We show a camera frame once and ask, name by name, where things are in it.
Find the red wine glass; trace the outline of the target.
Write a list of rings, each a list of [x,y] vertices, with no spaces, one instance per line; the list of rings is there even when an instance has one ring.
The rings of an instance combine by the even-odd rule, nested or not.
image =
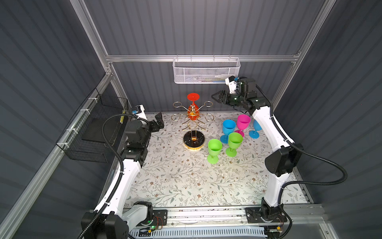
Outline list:
[[[195,101],[199,98],[200,96],[197,93],[190,93],[187,95],[187,99],[192,102],[187,110],[187,117],[192,121],[195,121],[200,117],[199,107],[195,104]]]

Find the blue wine glass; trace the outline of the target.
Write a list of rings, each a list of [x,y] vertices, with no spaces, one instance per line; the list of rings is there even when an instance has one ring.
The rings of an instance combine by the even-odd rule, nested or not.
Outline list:
[[[259,138],[259,131],[262,130],[262,127],[260,126],[260,124],[254,120],[253,122],[253,130],[249,131],[249,136],[253,139],[258,139]]]
[[[235,131],[236,123],[231,119],[227,119],[222,124],[223,135],[220,137],[220,141],[223,144],[228,144],[228,138],[231,133]]]

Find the pink wine glass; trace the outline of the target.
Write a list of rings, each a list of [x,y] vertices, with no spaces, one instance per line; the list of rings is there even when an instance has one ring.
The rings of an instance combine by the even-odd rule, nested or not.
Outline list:
[[[248,115],[239,115],[236,124],[238,130],[236,130],[235,132],[241,134],[241,136],[244,137],[244,130],[248,128],[250,122],[251,118]]]

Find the green wine glass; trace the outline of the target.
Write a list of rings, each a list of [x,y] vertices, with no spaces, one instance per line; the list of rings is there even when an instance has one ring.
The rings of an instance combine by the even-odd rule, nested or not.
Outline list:
[[[210,164],[216,164],[218,162],[218,155],[222,150],[222,143],[218,139],[211,139],[208,143],[208,152],[207,157]]]
[[[240,147],[243,141],[243,136],[240,133],[233,132],[228,136],[228,146],[226,154],[229,157],[235,157],[237,155],[237,148]]]

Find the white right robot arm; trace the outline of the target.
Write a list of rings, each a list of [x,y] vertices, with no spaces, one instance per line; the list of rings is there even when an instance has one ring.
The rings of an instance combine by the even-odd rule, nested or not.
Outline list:
[[[286,134],[273,114],[272,102],[265,96],[254,79],[230,76],[225,79],[228,90],[221,90],[211,97],[217,102],[234,109],[242,107],[259,124],[272,147],[272,154],[266,157],[265,166],[270,173],[265,196],[262,198],[258,215],[264,222],[272,222],[282,214],[281,197],[284,184],[296,167],[303,149],[301,144]]]

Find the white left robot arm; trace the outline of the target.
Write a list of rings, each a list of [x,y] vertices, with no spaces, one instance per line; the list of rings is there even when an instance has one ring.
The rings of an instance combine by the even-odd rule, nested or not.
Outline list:
[[[153,206],[150,202],[138,201],[123,212],[124,203],[148,153],[152,132],[164,128],[161,113],[155,120],[148,121],[140,115],[131,115],[132,121],[126,125],[127,141],[122,153],[118,153],[101,130],[107,147],[115,154],[119,166],[104,198],[93,212],[85,213],[82,220],[82,239],[131,239],[130,232],[142,222],[153,220]]]

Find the gold wine glass rack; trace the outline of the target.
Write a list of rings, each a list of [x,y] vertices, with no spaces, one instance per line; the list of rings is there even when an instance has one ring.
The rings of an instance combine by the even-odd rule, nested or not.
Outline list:
[[[206,101],[201,107],[199,107],[200,117],[192,121],[187,117],[187,110],[181,102],[177,101],[173,103],[175,108],[183,108],[186,112],[175,113],[171,116],[172,121],[181,122],[185,127],[182,131],[186,133],[183,136],[183,143],[187,149],[190,150],[200,150],[205,144],[205,135],[203,134],[206,131],[206,123],[214,121],[215,117],[210,113],[201,112],[201,108],[210,108],[213,106],[213,102]]]

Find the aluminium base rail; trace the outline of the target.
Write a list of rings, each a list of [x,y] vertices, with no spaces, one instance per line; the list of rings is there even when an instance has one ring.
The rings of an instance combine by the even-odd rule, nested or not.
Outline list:
[[[286,204],[271,223],[258,206],[173,207],[154,210],[154,222],[123,239],[337,239],[320,204]]]

